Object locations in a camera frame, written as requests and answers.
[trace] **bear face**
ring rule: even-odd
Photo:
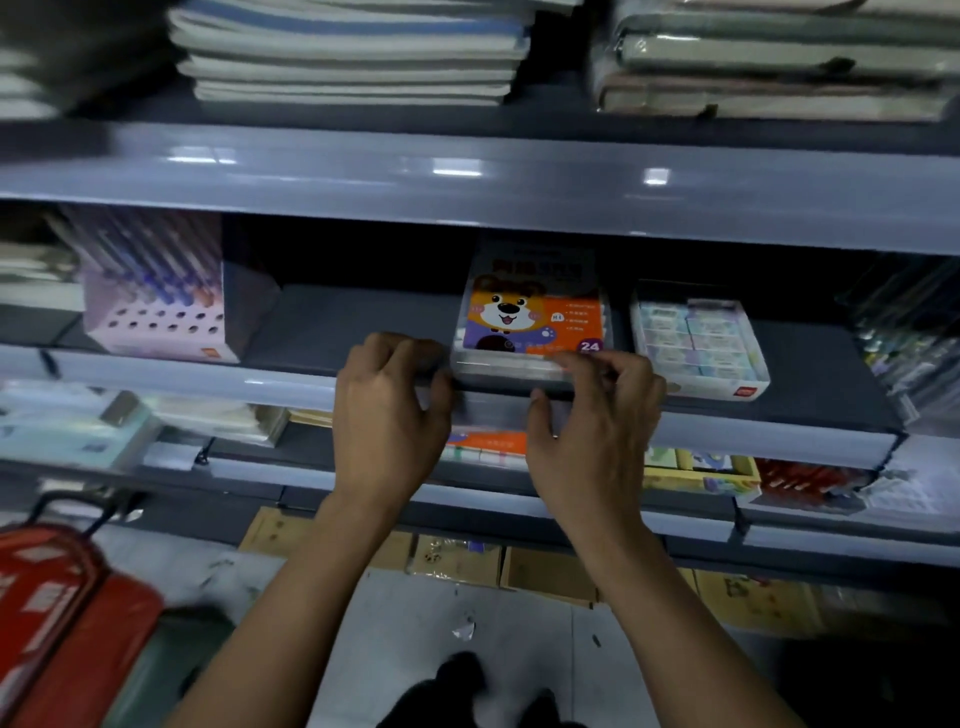
[[[494,331],[512,333],[545,326],[543,294],[546,289],[535,280],[502,280],[479,276],[473,282],[468,317]]]

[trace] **floor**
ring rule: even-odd
[[[14,518],[0,514],[0,523]],[[215,604],[234,621],[282,565],[269,556],[119,526],[105,527],[96,541],[116,569],[154,585],[171,606]],[[454,634],[471,622],[468,641]],[[761,671],[776,675],[782,641],[733,635]],[[565,720],[591,728],[658,726],[608,608],[382,570],[368,570],[357,587],[309,725],[372,728],[407,688],[464,649],[477,653],[490,683],[476,705],[483,728],[513,728],[544,687],[557,695]]]

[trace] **forearm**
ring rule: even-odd
[[[304,725],[353,590],[393,523],[334,491],[167,728]]]
[[[663,728],[802,725],[639,518],[584,531],[574,545],[630,640]]]

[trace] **cartoon bear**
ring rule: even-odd
[[[493,352],[525,353],[547,344],[557,332],[543,312],[546,288],[536,280],[512,281],[478,276],[470,294],[464,346]]]

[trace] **red shopping basket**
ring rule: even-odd
[[[53,500],[103,508],[85,532],[38,523]],[[0,530],[0,726],[95,728],[163,610],[150,587],[110,571],[90,536],[115,504],[48,492]]]

